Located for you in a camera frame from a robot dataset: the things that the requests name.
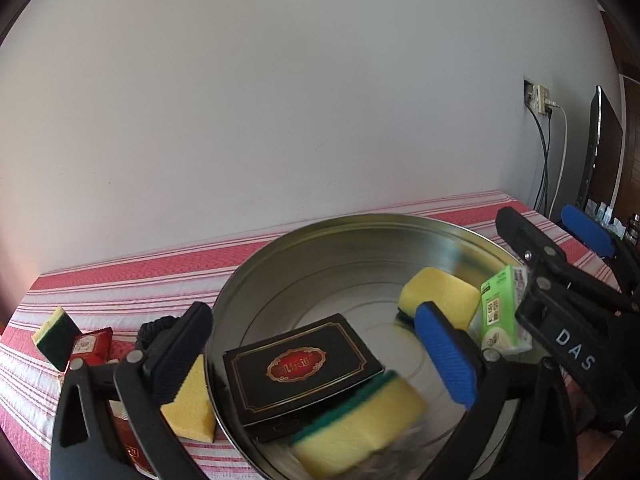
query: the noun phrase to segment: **metal bowl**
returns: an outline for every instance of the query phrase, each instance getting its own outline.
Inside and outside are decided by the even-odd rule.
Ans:
[[[394,323],[400,291],[424,267],[446,270],[479,288],[507,264],[518,263],[490,240],[414,216],[347,216],[278,238],[242,264],[216,300],[206,369],[220,427],[265,478],[300,478],[285,446],[254,442],[240,425],[222,355],[340,312],[376,357],[427,400],[432,445],[441,447],[464,407],[450,399],[415,335]],[[493,461],[514,409],[512,402],[505,405],[478,474]]]

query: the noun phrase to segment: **black cable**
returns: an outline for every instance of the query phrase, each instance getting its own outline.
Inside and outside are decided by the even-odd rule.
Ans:
[[[546,113],[548,114],[548,124],[547,124],[547,133],[548,137],[546,138],[546,155],[548,161],[549,150],[551,149],[551,114],[554,112],[551,107],[545,108]],[[545,216],[547,216],[546,209],[546,199],[549,198],[549,164],[546,165],[546,188],[545,188]]]
[[[538,192],[536,193],[536,201],[533,203],[533,209],[535,209],[535,211],[538,211],[540,209],[540,206],[542,205],[542,202],[540,204],[538,204],[538,200],[540,200],[540,193],[542,192],[542,187],[545,185],[545,172],[542,172],[542,176],[540,177],[540,185],[538,186]]]
[[[544,197],[544,202],[545,202],[545,209],[543,211],[543,215],[546,216],[546,199],[547,199],[547,195],[548,195],[546,190],[548,189],[548,178],[549,178],[549,175],[548,175],[549,151],[548,151],[548,149],[546,147],[545,134],[542,131],[542,126],[540,125],[540,121],[536,117],[536,114],[531,109],[529,104],[525,104],[525,106],[527,107],[527,110],[529,110],[529,112],[531,113],[531,116],[533,117],[533,119],[536,121],[536,126],[538,127],[538,133],[540,134],[540,142],[542,142],[542,152],[545,155],[545,167],[543,168],[542,179],[540,180],[540,190],[543,189],[542,196]]]

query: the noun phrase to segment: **black box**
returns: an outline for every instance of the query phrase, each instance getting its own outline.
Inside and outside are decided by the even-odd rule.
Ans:
[[[382,364],[341,314],[224,354],[240,423],[266,442],[343,402]]]

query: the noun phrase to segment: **sponge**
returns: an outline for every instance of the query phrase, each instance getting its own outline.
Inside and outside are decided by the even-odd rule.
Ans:
[[[314,478],[335,476],[389,446],[426,409],[425,400],[390,370],[294,435],[293,453]]]
[[[33,344],[59,371],[64,372],[80,329],[59,306],[38,331],[31,336]]]
[[[428,301],[438,306],[453,328],[466,330],[478,309],[480,291],[444,270],[427,267],[402,288],[398,308],[415,317],[418,306]]]
[[[216,419],[207,393],[202,355],[193,363],[174,402],[162,405],[160,411],[176,435],[213,442]]]

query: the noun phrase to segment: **yellow sponge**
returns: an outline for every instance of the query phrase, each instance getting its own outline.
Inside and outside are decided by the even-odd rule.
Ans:
[[[314,478],[335,476],[389,446],[426,409],[414,388],[388,371],[294,435],[293,452]]]
[[[425,301],[433,301],[454,328],[466,330],[480,301],[473,285],[434,267],[427,267],[402,288],[398,308],[410,317]]]
[[[216,418],[204,378],[204,358],[199,355],[174,402],[160,407],[174,433],[200,442],[213,442]]]

